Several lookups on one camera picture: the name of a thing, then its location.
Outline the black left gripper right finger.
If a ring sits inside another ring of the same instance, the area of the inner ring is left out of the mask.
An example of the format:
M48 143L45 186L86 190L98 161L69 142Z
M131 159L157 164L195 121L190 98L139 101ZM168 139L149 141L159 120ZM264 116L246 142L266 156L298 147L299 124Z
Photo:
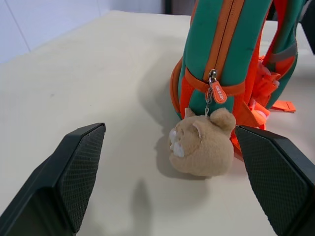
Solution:
M315 234L315 166L288 138L235 129L252 190L278 236Z

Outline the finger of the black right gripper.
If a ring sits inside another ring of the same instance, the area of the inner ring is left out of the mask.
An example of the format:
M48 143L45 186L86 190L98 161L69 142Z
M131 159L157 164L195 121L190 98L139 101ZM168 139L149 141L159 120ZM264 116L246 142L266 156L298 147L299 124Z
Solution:
M312 53L315 54L315 0L309 0L305 7L301 25Z

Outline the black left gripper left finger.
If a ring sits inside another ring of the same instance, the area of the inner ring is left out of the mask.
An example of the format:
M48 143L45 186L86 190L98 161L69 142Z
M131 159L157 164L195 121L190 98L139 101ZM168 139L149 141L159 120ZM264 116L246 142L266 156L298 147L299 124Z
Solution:
M75 236L95 185L106 126L63 137L31 173L0 217L2 236Z

